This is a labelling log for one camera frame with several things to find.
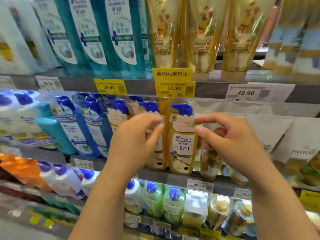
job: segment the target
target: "finger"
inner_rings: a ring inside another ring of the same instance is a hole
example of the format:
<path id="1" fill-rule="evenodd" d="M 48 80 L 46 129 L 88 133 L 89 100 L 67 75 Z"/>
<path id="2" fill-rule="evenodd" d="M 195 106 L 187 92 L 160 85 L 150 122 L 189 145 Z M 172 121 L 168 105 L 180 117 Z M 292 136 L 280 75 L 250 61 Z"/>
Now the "finger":
<path id="1" fill-rule="evenodd" d="M 151 135 L 146 140 L 146 148 L 150 153 L 152 153 L 155 150 L 156 144 L 159 141 L 159 138 L 161 136 L 161 133 L 164 129 L 165 125 L 164 123 L 157 125 Z"/>
<path id="2" fill-rule="evenodd" d="M 221 136 L 221 137 L 225 137 L 228 133 L 228 131 L 223 128 L 223 127 L 219 127 L 219 128 L 216 128 L 213 133 L 216 133 L 218 136 Z"/>
<path id="3" fill-rule="evenodd" d="M 202 145 L 203 149 L 211 150 L 212 146 L 208 142 L 204 142 Z"/>
<path id="4" fill-rule="evenodd" d="M 132 117 L 130 121 L 132 123 L 137 123 L 138 125 L 141 125 L 143 129 L 147 129 L 152 124 L 157 124 L 162 122 L 163 118 L 151 113 L 140 113 Z"/>
<path id="5" fill-rule="evenodd" d="M 197 125 L 195 127 L 195 131 L 198 133 L 199 136 L 206 140 L 212 146 L 213 149 L 216 150 L 223 146 L 226 140 L 225 138 L 222 138 L 221 136 L 213 133 L 211 130 L 201 125 Z"/>
<path id="6" fill-rule="evenodd" d="M 198 124 L 218 123 L 228 130 L 231 128 L 232 122 L 235 119 L 235 117 L 232 117 L 225 113 L 209 113 L 195 118 L 194 121 Z"/>

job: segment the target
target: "yellow price tag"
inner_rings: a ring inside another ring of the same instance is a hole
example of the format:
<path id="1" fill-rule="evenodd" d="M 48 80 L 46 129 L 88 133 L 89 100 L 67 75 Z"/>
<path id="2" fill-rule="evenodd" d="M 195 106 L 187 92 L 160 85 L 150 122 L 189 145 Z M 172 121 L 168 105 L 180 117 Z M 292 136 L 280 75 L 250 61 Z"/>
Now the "yellow price tag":
<path id="1" fill-rule="evenodd" d="M 94 79 L 100 94 L 128 95 L 125 81 L 118 79 Z"/>
<path id="2" fill-rule="evenodd" d="M 220 240 L 221 239 L 221 231 L 214 231 L 205 228 L 200 228 L 200 239 L 203 240 Z"/>
<path id="3" fill-rule="evenodd" d="M 141 233 L 140 238 L 147 239 L 147 240 L 153 240 L 153 235 Z"/>
<path id="4" fill-rule="evenodd" d="M 183 81 L 192 80 L 191 68 L 152 68 L 155 81 Z"/>
<path id="5" fill-rule="evenodd" d="M 54 224 L 54 221 L 50 219 L 46 219 L 46 221 L 43 223 L 43 225 L 47 228 L 51 228 L 53 224 Z"/>
<path id="6" fill-rule="evenodd" d="M 234 236 L 227 236 L 226 240 L 243 240 L 243 239 L 242 238 L 237 238 L 237 237 L 234 237 Z"/>
<path id="7" fill-rule="evenodd" d="M 33 216 L 31 217 L 29 223 L 32 225 L 37 225 L 40 219 L 41 219 L 41 216 Z"/>
<path id="8" fill-rule="evenodd" d="M 158 97 L 194 98 L 196 82 L 187 81 L 155 81 L 155 91 Z"/>
<path id="9" fill-rule="evenodd" d="M 320 193 L 302 190 L 300 200 L 306 203 L 320 206 Z"/>
<path id="10" fill-rule="evenodd" d="M 187 235 L 190 237 L 198 238 L 199 232 L 196 230 L 187 229 L 184 227 L 179 227 L 179 233 L 182 235 Z"/>

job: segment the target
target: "right hand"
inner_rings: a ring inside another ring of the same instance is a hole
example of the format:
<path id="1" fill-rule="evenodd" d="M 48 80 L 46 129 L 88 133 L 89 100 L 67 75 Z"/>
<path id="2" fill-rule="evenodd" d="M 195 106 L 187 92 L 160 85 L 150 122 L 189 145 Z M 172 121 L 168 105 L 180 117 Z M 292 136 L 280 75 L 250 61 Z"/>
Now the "right hand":
<path id="1" fill-rule="evenodd" d="M 197 125 L 195 131 L 206 142 L 205 149 L 216 150 L 224 161 L 247 178 L 259 174 L 272 164 L 252 127 L 245 119 L 235 118 L 225 113 L 211 113 L 194 119 L 196 123 L 218 123 L 222 128 L 213 132 Z"/>

